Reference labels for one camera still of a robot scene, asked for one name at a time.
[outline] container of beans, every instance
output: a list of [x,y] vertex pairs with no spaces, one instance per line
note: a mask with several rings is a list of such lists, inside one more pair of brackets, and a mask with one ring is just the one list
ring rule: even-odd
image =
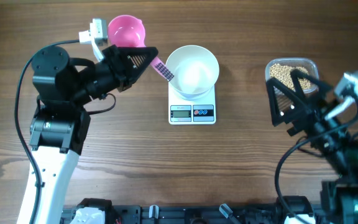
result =
[[[265,69],[266,81],[272,77],[275,77],[284,85],[294,90],[291,80],[290,72],[293,69],[299,69],[302,72],[311,75],[312,77],[319,79],[317,66],[310,59],[307,58],[278,58],[269,62]],[[301,87],[304,93],[311,93],[317,89],[315,84],[312,84],[307,79],[299,79]]]

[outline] wooden table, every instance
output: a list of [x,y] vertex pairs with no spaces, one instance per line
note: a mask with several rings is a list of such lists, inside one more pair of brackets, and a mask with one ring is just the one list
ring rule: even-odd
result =
[[[16,222],[29,171],[13,120],[20,71],[44,45],[77,39],[94,17],[141,18],[146,45],[156,46],[162,60],[183,45],[212,51],[221,68],[218,118],[211,126],[170,125],[167,83],[147,69],[130,90],[113,91],[116,108],[92,117],[67,205],[85,197],[115,205],[272,202],[277,162],[301,135],[290,138],[285,131],[290,126],[272,126],[266,64],[280,57],[310,58],[332,85],[344,71],[358,69],[358,0],[12,2],[0,0],[0,223]],[[89,45],[64,48],[73,57],[94,60]],[[19,112],[26,141],[36,96],[28,70]],[[110,104],[95,101],[87,109]],[[283,194],[318,201],[321,179],[335,178],[324,160],[297,152],[283,167],[281,188]]]

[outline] clear plastic container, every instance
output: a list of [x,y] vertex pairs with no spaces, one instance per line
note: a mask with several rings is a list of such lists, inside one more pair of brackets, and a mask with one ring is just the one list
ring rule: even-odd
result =
[[[307,59],[307,58],[277,58],[277,59],[272,60],[271,62],[269,62],[266,65],[266,69],[265,69],[266,81],[270,79],[270,67],[276,63],[279,63],[280,65],[291,66],[291,67],[297,67],[297,66],[304,67],[309,72],[309,75],[311,75],[312,77],[314,77],[316,79],[319,79],[317,66],[312,60]],[[303,90],[303,92],[311,93],[311,92],[315,91],[316,89],[317,89],[317,86],[314,85],[313,83],[311,83],[310,88]]]

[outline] pink measuring cup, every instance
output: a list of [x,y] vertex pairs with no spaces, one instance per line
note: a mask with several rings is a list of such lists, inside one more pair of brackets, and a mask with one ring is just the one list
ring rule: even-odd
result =
[[[118,47],[145,47],[145,36],[146,30],[142,21],[130,15],[115,17],[108,27],[109,40]],[[168,82],[173,78],[173,74],[158,57],[155,57],[150,64]]]

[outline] wooden surface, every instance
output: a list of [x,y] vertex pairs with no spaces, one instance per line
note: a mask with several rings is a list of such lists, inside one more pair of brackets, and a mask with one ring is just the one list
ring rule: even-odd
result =
[[[146,45],[156,46],[162,60],[183,45],[210,49],[221,68],[218,118],[212,126],[170,125],[167,83],[148,69],[130,90],[116,94],[115,109],[92,117],[67,205],[85,197],[116,205],[272,202],[273,172],[297,138],[287,135],[289,126],[272,126],[266,64],[307,57],[332,85],[344,71],[358,69],[357,0],[42,2],[0,0],[0,223],[16,222],[29,170],[13,120],[20,71],[44,45],[77,39],[93,17],[141,18]],[[73,57],[94,58],[89,45],[64,48]],[[29,70],[19,112],[27,141],[36,96]],[[325,161],[297,152],[283,166],[281,188],[318,201],[321,179],[335,178]]]

